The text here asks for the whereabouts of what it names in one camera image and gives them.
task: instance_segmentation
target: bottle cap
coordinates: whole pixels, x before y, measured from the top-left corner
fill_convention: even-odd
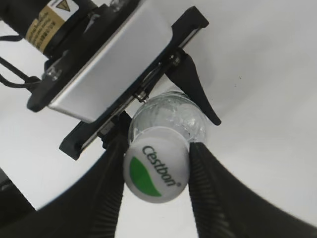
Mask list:
[[[164,203],[178,197],[189,179],[189,144],[177,131],[151,127],[131,144],[124,159],[124,179],[142,200]]]

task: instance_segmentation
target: yellow warning label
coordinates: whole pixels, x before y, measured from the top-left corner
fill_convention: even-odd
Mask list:
[[[38,50],[44,52],[48,43],[64,23],[65,21],[56,12],[45,6],[39,13],[39,19],[32,22],[25,38]]]
[[[67,0],[62,0],[59,4],[56,5],[56,7],[65,11],[70,11]]]

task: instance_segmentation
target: white backdrop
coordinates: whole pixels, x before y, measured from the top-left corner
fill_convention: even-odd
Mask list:
[[[186,49],[223,121],[209,127],[210,150],[259,195],[317,226],[317,2],[157,3],[171,23],[192,5],[211,23]],[[0,35],[8,33],[0,24]],[[28,75],[42,73],[44,57],[26,42],[0,42],[0,55]],[[0,73],[16,81],[2,67]],[[163,80],[155,94],[170,86]],[[64,155],[58,146],[77,121],[49,110],[34,114],[25,107],[28,97],[0,85],[0,167],[40,208],[77,181],[103,150],[96,141],[77,162]],[[133,234],[197,237],[188,194],[152,205],[126,190],[117,237]]]

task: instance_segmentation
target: clear plastic bottle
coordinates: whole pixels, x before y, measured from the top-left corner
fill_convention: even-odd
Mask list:
[[[169,202],[186,187],[189,143],[206,139],[206,117],[185,94],[168,92],[136,112],[123,163],[129,189],[151,203]]]
[[[188,143],[206,141],[206,116],[181,92],[167,92],[142,105],[132,119],[129,143],[146,129],[156,126],[176,130]]]

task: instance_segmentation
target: black cable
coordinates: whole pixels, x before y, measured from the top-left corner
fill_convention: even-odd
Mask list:
[[[9,69],[12,73],[14,73],[15,75],[17,75],[18,77],[20,77],[21,79],[23,79],[26,83],[32,83],[30,82],[29,77],[23,73],[22,71],[20,71],[19,69],[17,69],[16,67],[14,67],[12,64],[10,64],[8,61],[6,61],[4,58],[0,57],[0,64],[2,64],[4,67],[6,67],[7,69]]]
[[[21,36],[1,36],[0,41],[11,41],[11,42],[17,42],[22,40],[23,38]],[[24,84],[17,84],[12,83],[8,80],[6,80],[1,74],[0,74],[0,83],[3,85],[9,87],[9,88],[27,88],[30,92],[32,92],[36,85],[39,84],[41,81],[37,77],[28,77],[25,73],[17,69],[15,66],[10,64],[8,61],[6,61],[4,58],[0,57],[0,64],[2,64],[4,67],[9,69],[11,72],[13,72],[15,75],[20,77],[25,81]]]
[[[33,82],[33,83],[24,83],[24,84],[17,84],[17,83],[12,83],[8,80],[6,80],[1,74],[0,74],[0,83],[3,85],[9,87],[9,88],[28,88],[30,86],[35,86],[36,84],[39,84],[40,81],[38,82]]]
[[[23,39],[22,36],[0,36],[0,41],[18,42]]]

